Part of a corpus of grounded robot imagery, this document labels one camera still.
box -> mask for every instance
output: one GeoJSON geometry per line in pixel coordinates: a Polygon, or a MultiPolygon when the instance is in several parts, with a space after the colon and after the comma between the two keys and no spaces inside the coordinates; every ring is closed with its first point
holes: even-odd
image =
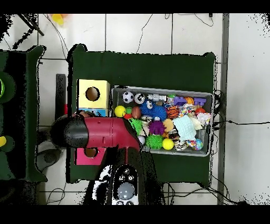
{"type": "Polygon", "coordinates": [[[122,99],[122,94],[126,91],[130,91],[134,94],[137,93],[144,94],[159,94],[159,95],[169,95],[176,94],[181,97],[197,97],[197,98],[206,98],[206,102],[203,105],[203,109],[211,114],[211,122],[209,125],[204,126],[203,129],[196,131],[196,138],[202,140],[204,146],[201,150],[195,151],[191,147],[186,148],[183,151],[165,150],[164,148],[160,150],[150,149],[147,146],[143,147],[143,151],[150,151],[151,153],[157,154],[169,154],[169,155],[187,155],[187,156],[207,156],[211,151],[211,135],[212,135],[212,125],[213,125],[213,111],[214,111],[214,102],[215,98],[213,94],[205,92],[191,92],[191,91],[181,91],[181,90],[168,90],[168,89],[151,89],[151,88],[141,88],[141,87],[127,87],[127,88],[113,88],[111,90],[112,97],[112,109],[109,111],[111,115],[114,115],[113,110],[116,106],[121,105],[124,107],[134,107],[138,106],[134,101],[126,104],[122,99]]]}
{"type": "Polygon", "coordinates": [[[78,79],[79,108],[107,109],[110,84],[105,80],[78,79]]]}

shape sorter box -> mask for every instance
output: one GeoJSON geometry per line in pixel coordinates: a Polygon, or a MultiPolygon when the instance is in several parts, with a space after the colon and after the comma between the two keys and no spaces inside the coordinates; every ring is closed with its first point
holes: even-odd
{"type": "Polygon", "coordinates": [[[110,84],[105,80],[78,79],[79,82],[79,108],[108,109],[110,97],[110,84]],[[97,99],[91,101],[86,93],[89,90],[97,92],[97,99]]]}

green object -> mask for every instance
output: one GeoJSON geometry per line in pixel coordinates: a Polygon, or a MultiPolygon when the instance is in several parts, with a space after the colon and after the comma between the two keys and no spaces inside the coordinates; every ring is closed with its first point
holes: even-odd
{"type": "Polygon", "coordinates": [[[131,114],[132,112],[132,107],[127,107],[126,108],[126,114],[131,114]]]}
{"type": "Polygon", "coordinates": [[[0,79],[0,82],[1,82],[1,92],[0,92],[0,97],[2,97],[2,95],[3,95],[4,92],[5,92],[5,85],[4,85],[4,82],[2,81],[2,79],[0,79]]]}
{"type": "Polygon", "coordinates": [[[35,165],[37,65],[43,52],[42,46],[26,52],[0,51],[0,136],[7,140],[0,148],[0,180],[47,181],[35,165]]]}
{"type": "Polygon", "coordinates": [[[169,94],[168,97],[174,98],[176,95],[175,94],[169,94]]]}
{"type": "Polygon", "coordinates": [[[146,145],[153,150],[162,148],[163,137],[161,135],[149,135],[146,138],[146,145]]]}
{"type": "MultiPolygon", "coordinates": [[[[73,113],[76,111],[77,79],[106,80],[111,86],[213,93],[215,63],[213,53],[200,56],[87,52],[85,45],[78,44],[70,50],[69,56],[71,67],[69,76],[72,76],[73,80],[71,87],[73,113]]],[[[210,155],[199,157],[152,154],[152,157],[158,181],[199,182],[204,186],[209,184],[210,155]]],[[[74,149],[71,149],[70,182],[78,179],[97,180],[99,172],[99,166],[74,165],[74,149]]]]}
{"type": "Polygon", "coordinates": [[[139,135],[142,130],[141,120],[130,118],[128,121],[130,122],[131,126],[135,129],[137,135],[139,135]]]}

yellow ball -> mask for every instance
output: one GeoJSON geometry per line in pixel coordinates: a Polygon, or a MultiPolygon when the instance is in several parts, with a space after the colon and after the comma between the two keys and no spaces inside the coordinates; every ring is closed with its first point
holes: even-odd
{"type": "Polygon", "coordinates": [[[123,106],[117,106],[114,113],[117,117],[123,117],[126,114],[126,109],[123,106]]]}
{"type": "Polygon", "coordinates": [[[6,137],[5,136],[1,136],[0,137],[0,147],[4,146],[6,144],[6,137]]]}
{"type": "Polygon", "coordinates": [[[174,146],[174,143],[171,139],[165,138],[162,142],[162,146],[165,150],[171,150],[174,146]]]}

green spiky ball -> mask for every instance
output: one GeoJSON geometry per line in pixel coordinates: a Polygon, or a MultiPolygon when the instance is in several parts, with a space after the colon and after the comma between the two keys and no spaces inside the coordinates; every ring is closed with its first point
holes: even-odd
{"type": "Polygon", "coordinates": [[[162,148],[163,137],[161,135],[149,135],[146,138],[146,145],[151,149],[159,150],[162,148]]]}
{"type": "Polygon", "coordinates": [[[141,120],[130,118],[129,122],[130,122],[131,126],[135,129],[137,135],[139,135],[141,130],[142,130],[142,122],[141,122],[141,120]]]}

